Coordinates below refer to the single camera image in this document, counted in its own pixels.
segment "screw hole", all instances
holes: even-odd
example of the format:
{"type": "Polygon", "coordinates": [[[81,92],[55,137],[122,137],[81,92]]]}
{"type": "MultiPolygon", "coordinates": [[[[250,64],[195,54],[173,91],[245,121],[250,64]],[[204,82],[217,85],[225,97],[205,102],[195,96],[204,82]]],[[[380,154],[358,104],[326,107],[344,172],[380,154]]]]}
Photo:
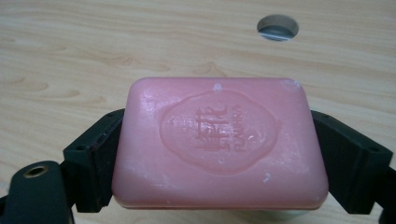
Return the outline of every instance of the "screw hole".
{"type": "Polygon", "coordinates": [[[43,175],[49,170],[48,166],[45,165],[39,165],[37,167],[34,167],[30,170],[28,170],[26,173],[23,174],[25,178],[34,178],[43,175]]]}
{"type": "Polygon", "coordinates": [[[269,40],[286,41],[293,39],[299,26],[295,19],[285,15],[270,15],[262,18],[257,24],[259,34],[269,40]]]}

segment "white residue on soap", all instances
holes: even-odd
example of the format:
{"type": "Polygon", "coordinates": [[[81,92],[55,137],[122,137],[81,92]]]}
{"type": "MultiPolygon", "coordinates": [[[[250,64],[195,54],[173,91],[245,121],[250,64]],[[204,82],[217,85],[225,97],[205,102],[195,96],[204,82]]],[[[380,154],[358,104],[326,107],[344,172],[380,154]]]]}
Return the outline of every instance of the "white residue on soap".
{"type": "Polygon", "coordinates": [[[220,157],[220,158],[219,158],[219,164],[224,164],[224,162],[225,162],[224,158],[223,158],[223,157],[220,157]]]}
{"type": "Polygon", "coordinates": [[[222,91],[222,86],[221,86],[221,84],[220,84],[220,83],[216,83],[216,84],[213,86],[213,91],[222,91]]]}
{"type": "Polygon", "coordinates": [[[262,182],[267,183],[270,179],[271,179],[271,175],[267,173],[267,174],[265,174],[264,180],[262,182]]]}

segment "wooden table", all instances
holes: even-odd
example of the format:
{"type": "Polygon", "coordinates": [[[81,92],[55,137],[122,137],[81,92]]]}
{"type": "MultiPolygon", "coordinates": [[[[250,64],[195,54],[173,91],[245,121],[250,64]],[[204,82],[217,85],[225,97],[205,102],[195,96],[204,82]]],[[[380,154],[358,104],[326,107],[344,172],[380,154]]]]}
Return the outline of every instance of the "wooden table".
{"type": "MultiPolygon", "coordinates": [[[[1,1],[0,196],[19,169],[62,150],[123,108],[141,77],[290,77],[312,109],[396,152],[394,0],[1,1]],[[258,21],[293,17],[291,41],[259,36],[258,21]]],[[[393,160],[391,167],[396,167],[393,160]]],[[[376,223],[323,206],[279,223],[376,223]]],[[[111,202],[77,223],[275,223],[255,211],[126,210],[111,202]]]]}

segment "soap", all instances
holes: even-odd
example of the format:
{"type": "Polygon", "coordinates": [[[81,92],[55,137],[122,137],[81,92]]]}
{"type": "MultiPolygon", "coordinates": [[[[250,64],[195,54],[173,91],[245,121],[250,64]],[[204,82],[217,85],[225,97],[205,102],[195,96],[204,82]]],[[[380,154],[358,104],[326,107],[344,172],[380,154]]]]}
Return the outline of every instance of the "soap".
{"type": "Polygon", "coordinates": [[[112,189],[126,208],[319,208],[328,181],[303,87],[269,77],[137,80],[112,189]]]}

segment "embossed text on soap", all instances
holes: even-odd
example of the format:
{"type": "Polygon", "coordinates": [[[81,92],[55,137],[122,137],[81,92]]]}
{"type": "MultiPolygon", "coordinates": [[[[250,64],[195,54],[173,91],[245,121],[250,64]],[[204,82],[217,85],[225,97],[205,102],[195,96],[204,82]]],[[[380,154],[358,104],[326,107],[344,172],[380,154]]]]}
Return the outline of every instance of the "embossed text on soap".
{"type": "Polygon", "coordinates": [[[196,113],[197,148],[205,151],[245,151],[244,126],[241,105],[214,108],[206,106],[196,113]]]}

